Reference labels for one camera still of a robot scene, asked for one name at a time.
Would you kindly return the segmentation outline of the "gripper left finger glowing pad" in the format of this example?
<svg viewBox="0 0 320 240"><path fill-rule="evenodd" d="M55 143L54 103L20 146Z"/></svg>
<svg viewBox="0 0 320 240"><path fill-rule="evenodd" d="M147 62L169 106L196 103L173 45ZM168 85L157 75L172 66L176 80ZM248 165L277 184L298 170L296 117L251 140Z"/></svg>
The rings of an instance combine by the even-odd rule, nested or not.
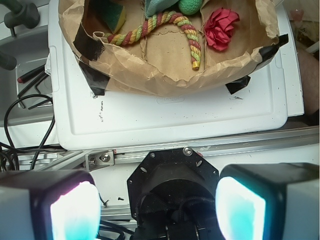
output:
<svg viewBox="0 0 320 240"><path fill-rule="evenodd" d="M94 240L99 191L85 170L20 170L0 174L2 240Z"/></svg>

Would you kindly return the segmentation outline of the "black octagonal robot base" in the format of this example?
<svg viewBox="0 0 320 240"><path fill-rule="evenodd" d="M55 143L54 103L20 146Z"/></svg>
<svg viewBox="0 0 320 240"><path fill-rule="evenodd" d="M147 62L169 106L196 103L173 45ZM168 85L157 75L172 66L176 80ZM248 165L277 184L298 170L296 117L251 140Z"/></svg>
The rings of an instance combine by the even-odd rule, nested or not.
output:
<svg viewBox="0 0 320 240"><path fill-rule="evenodd" d="M222 240L219 171L190 148L151 151L127 179L132 240Z"/></svg>

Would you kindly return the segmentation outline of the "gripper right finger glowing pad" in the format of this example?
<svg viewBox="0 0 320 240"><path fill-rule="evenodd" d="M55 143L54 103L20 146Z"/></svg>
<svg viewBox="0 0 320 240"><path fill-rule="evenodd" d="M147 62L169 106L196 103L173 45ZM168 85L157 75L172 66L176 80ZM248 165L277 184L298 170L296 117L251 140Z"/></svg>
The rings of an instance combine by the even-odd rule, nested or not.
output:
<svg viewBox="0 0 320 240"><path fill-rule="evenodd" d="M318 240L317 164L229 164L215 192L217 222L226 240Z"/></svg>

